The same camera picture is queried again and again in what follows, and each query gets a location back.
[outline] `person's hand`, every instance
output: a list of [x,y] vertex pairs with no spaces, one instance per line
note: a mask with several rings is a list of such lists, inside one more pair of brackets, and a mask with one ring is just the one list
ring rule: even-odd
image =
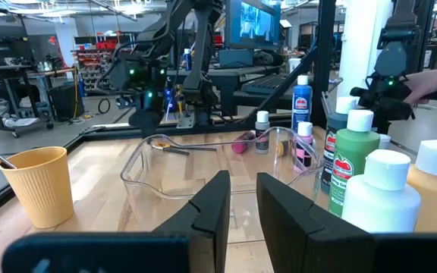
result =
[[407,79],[404,84],[412,91],[404,100],[407,103],[427,103],[428,100],[421,98],[437,91],[437,69],[407,75]]

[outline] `pink object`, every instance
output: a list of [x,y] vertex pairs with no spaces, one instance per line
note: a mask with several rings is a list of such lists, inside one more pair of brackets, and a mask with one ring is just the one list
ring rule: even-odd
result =
[[[256,133],[253,130],[250,130],[248,132],[241,134],[234,141],[253,140],[255,138],[256,138]],[[249,149],[249,145],[245,143],[235,143],[232,144],[231,147],[232,147],[232,151],[234,151],[238,155],[242,154],[243,152],[247,151],[247,149]]]
[[[310,145],[313,144],[313,125],[310,122],[298,123],[297,134],[304,142]],[[305,152],[299,144],[296,144],[296,156],[297,161],[301,162],[304,167],[311,166],[311,155]],[[297,172],[301,172],[302,168],[300,166],[297,166],[297,164],[299,164],[297,161],[295,161],[294,170]]]

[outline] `green paint bottle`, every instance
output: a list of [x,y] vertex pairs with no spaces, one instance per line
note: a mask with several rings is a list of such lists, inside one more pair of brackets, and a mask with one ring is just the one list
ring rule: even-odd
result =
[[370,131],[372,120],[372,111],[350,110],[347,129],[337,132],[329,211],[338,217],[341,217],[343,210],[347,180],[355,175],[363,174],[366,157],[379,148],[380,135]]

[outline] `white bottle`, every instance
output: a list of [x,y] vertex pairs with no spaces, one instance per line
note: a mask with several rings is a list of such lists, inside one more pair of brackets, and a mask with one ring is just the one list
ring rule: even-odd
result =
[[379,143],[379,149],[388,149],[389,145],[391,145],[391,137],[380,133],[380,143]]
[[370,233],[413,232],[421,195],[406,184],[409,167],[400,152],[371,152],[364,174],[348,180],[341,217]]

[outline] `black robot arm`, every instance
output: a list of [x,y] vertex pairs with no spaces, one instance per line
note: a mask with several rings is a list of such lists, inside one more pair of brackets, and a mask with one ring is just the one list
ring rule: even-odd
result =
[[222,0],[174,0],[163,16],[137,36],[129,54],[113,61],[110,81],[121,91],[135,93],[127,107],[135,107],[129,124],[143,130],[145,137],[156,131],[164,115],[163,91],[166,84],[165,56],[175,41],[177,29],[194,9],[198,20],[194,66],[184,81],[183,89],[200,93],[208,111],[218,102],[208,77],[210,57],[214,54],[213,31],[223,9]]
[[[374,126],[380,133],[387,133],[389,121],[406,120],[413,116],[411,106],[404,102],[411,90],[405,81],[408,57],[406,49],[420,40],[420,28],[416,25],[415,1],[398,0],[393,15],[387,20],[379,38],[377,58],[372,75],[367,77],[367,89],[355,87],[352,96],[359,96],[359,105],[375,113]],[[423,99],[437,100],[437,92]]]

